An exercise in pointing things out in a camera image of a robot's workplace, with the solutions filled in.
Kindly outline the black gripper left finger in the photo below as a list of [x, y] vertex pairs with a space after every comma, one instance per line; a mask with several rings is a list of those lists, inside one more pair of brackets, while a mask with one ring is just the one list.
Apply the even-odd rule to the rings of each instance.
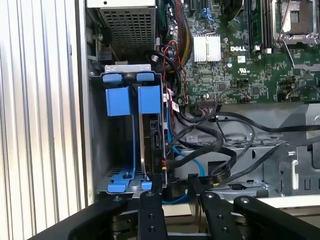
[[165, 240], [162, 181], [139, 197], [111, 195], [32, 236], [33, 240]]

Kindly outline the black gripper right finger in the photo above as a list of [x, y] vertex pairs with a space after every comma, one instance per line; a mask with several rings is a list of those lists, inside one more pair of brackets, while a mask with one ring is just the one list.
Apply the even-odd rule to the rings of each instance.
[[242, 195], [230, 207], [205, 191], [197, 174], [188, 176], [188, 198], [197, 221], [205, 218], [212, 240], [318, 240], [320, 229], [263, 201]]

